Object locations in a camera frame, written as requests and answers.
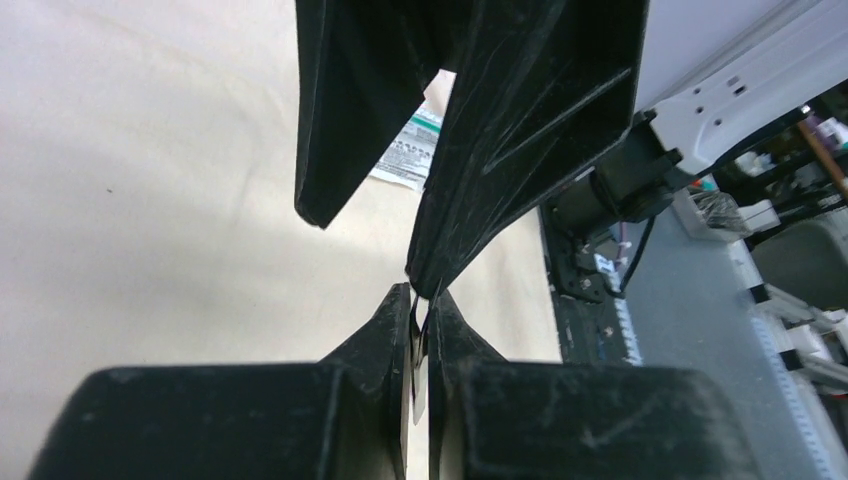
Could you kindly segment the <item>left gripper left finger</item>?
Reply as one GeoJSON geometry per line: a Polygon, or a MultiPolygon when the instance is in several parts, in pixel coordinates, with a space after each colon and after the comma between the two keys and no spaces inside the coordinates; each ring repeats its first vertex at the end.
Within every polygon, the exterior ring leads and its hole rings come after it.
{"type": "Polygon", "coordinates": [[[33,479],[402,479],[411,290],[316,362],[115,367],[57,417],[33,479]]]}

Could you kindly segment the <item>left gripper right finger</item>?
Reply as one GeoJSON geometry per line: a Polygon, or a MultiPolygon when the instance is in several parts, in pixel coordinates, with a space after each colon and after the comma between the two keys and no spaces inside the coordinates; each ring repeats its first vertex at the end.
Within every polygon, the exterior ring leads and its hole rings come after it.
{"type": "Polygon", "coordinates": [[[427,312],[434,479],[758,479],[723,391],[688,369],[500,355],[449,293],[427,312]]]}

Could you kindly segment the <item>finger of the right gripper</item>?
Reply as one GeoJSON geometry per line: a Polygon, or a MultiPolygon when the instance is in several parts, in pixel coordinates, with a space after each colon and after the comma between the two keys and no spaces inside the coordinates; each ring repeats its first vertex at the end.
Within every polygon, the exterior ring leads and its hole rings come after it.
{"type": "Polygon", "coordinates": [[[631,129],[645,1],[476,1],[406,272],[438,297],[516,219],[631,129]]]}
{"type": "Polygon", "coordinates": [[[461,1],[298,1],[294,206],[327,227],[464,46],[461,1]]]}

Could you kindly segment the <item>green white packet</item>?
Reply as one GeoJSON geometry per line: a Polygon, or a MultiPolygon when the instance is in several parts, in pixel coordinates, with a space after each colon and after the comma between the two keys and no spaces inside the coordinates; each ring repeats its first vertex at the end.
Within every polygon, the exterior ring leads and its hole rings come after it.
{"type": "Polygon", "coordinates": [[[422,103],[369,176],[421,193],[430,173],[442,122],[441,116],[428,109],[427,103],[422,103]]]}

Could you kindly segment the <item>beige cloth wrap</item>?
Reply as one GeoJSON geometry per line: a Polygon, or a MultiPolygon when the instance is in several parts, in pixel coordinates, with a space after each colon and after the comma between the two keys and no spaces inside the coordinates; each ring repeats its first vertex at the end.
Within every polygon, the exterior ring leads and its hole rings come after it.
{"type": "Polygon", "coordinates": [[[404,265],[419,193],[294,208],[290,1],[1,5],[1,475],[110,367],[318,360],[404,265]]]}

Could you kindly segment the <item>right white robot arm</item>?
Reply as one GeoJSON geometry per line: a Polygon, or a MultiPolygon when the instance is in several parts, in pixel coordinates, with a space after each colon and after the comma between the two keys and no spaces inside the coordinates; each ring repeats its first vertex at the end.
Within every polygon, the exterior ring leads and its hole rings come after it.
{"type": "Polygon", "coordinates": [[[324,228],[422,104],[455,75],[407,254],[438,298],[504,228],[561,193],[586,233],[732,159],[847,77],[847,5],[783,1],[661,97],[643,45],[681,50],[735,9],[662,19],[646,1],[299,1],[294,205],[324,228]]]}

